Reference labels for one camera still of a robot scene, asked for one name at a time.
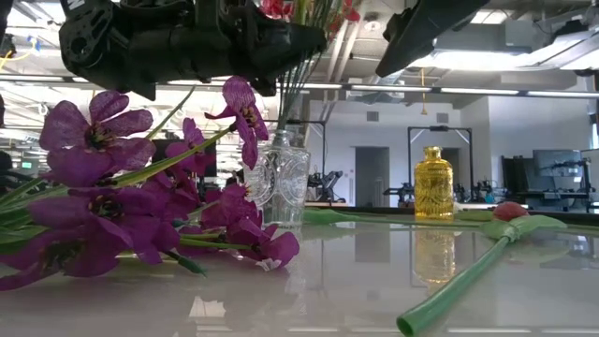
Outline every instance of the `white table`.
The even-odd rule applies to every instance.
[[[430,293],[414,272],[414,236],[400,225],[304,226],[286,271],[208,256],[199,260],[208,278],[124,259],[105,277],[0,293],[0,336],[398,336],[397,315]],[[599,260],[583,239],[539,233],[530,247],[567,254],[540,264],[506,255],[427,335],[599,335]],[[456,271],[489,245],[455,233]]]

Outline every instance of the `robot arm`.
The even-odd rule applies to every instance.
[[[276,21],[251,0],[61,0],[63,62],[104,88],[155,99],[157,82],[246,78],[262,95],[327,41]]]

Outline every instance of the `glossy tabletop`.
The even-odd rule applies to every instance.
[[[221,254],[198,260],[207,278],[128,258],[96,279],[55,276],[0,293],[0,336],[398,336],[399,314],[491,246],[400,222],[304,226],[282,271]],[[599,336],[595,248],[588,233],[535,233],[424,335]]]

